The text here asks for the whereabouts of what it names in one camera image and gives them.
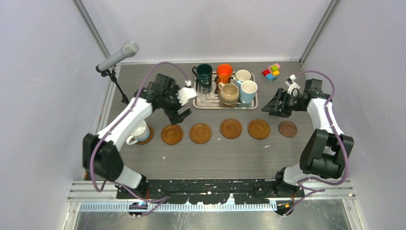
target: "white side wall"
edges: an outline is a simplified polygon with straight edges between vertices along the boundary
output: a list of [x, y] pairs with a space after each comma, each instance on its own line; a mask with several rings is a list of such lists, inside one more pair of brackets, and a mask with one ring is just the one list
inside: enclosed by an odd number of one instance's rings
[[372, 230], [406, 225], [405, 12], [404, 0], [341, 1], [305, 62], [336, 84], [333, 110], [354, 137], [350, 177]]
[[125, 62], [290, 60], [303, 54], [330, 0], [83, 0]]
[[0, 228], [55, 230], [83, 174], [104, 57], [71, 0], [2, 0], [0, 31]]

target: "blue toy block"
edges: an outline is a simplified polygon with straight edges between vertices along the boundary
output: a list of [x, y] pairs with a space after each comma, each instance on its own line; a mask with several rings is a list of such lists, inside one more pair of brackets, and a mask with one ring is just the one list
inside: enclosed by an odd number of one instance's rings
[[269, 73], [269, 74], [267, 74], [266, 78], [267, 78], [268, 80], [270, 80], [270, 81], [274, 81], [274, 80], [276, 80], [278, 77], [273, 76], [271, 73]]

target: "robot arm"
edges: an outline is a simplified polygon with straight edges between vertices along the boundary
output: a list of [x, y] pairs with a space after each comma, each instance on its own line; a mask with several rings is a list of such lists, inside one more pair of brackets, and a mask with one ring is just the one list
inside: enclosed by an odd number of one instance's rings
[[181, 114], [178, 113], [189, 99], [196, 97], [196, 91], [191, 88], [191, 82], [186, 81], [186, 85], [187, 87], [180, 88], [175, 84], [174, 79], [158, 74], [154, 82], [150, 82], [148, 87], [142, 89], [135, 106], [133, 106], [135, 102], [133, 97], [129, 105], [105, 129], [97, 135], [87, 134], [83, 138], [83, 167], [90, 169], [90, 157], [96, 144], [112, 126], [121, 120], [99, 147], [93, 162], [94, 172], [108, 181], [133, 189], [138, 188], [140, 184], [145, 185], [146, 177], [126, 167], [119, 150], [131, 131], [156, 109], [164, 109], [173, 125], [181, 123], [190, 115], [192, 113], [190, 109]]
[[[338, 140], [331, 129], [325, 112], [325, 103], [330, 95], [321, 91], [322, 81], [306, 80], [304, 92], [299, 94], [298, 86], [294, 82], [295, 79], [294, 75], [288, 78], [286, 83], [289, 89], [279, 88], [274, 98], [262, 108], [263, 112], [269, 112], [269, 115], [280, 117], [289, 117], [292, 111], [307, 111], [315, 129], [302, 152], [299, 163], [293, 167], [281, 169], [275, 176], [275, 192], [282, 196], [296, 192], [298, 189], [297, 181], [308, 177], [309, 174], [323, 179], [338, 179], [345, 166]], [[349, 156], [354, 140], [352, 137], [345, 136], [337, 126], [331, 109], [332, 102], [329, 102], [327, 107]]]

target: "mug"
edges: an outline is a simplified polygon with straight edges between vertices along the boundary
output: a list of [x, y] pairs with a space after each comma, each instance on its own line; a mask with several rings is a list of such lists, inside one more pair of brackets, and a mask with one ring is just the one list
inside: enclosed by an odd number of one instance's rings
[[149, 128], [145, 121], [142, 121], [130, 134], [125, 141], [128, 145], [134, 145], [137, 142], [145, 141], [150, 134]]
[[233, 67], [228, 64], [221, 64], [217, 67], [217, 83], [230, 83], [231, 75], [233, 74]]
[[234, 82], [238, 86], [238, 89], [241, 91], [241, 84], [245, 81], [251, 80], [252, 74], [246, 69], [239, 69], [234, 74]]
[[251, 81], [251, 80], [246, 80], [243, 83], [241, 83], [241, 90], [240, 90], [240, 101], [242, 103], [251, 103], [251, 101], [255, 97], [255, 93], [258, 90], [258, 85]]
[[231, 83], [224, 84], [220, 82], [218, 84], [218, 88], [220, 89], [218, 97], [222, 103], [232, 105], [238, 101], [239, 89], [236, 85]]
[[197, 82], [203, 86], [210, 85], [212, 82], [213, 68], [209, 64], [200, 64], [192, 68], [193, 74], [197, 78]]

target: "green toy block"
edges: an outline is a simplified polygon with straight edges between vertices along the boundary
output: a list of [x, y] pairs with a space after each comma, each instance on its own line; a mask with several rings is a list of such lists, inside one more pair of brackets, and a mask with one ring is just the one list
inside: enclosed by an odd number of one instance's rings
[[271, 66], [271, 71], [272, 71], [272, 72], [275, 72], [275, 71], [277, 71], [277, 70], [279, 70], [279, 68], [278, 68], [276, 65], [272, 65], [272, 66]]

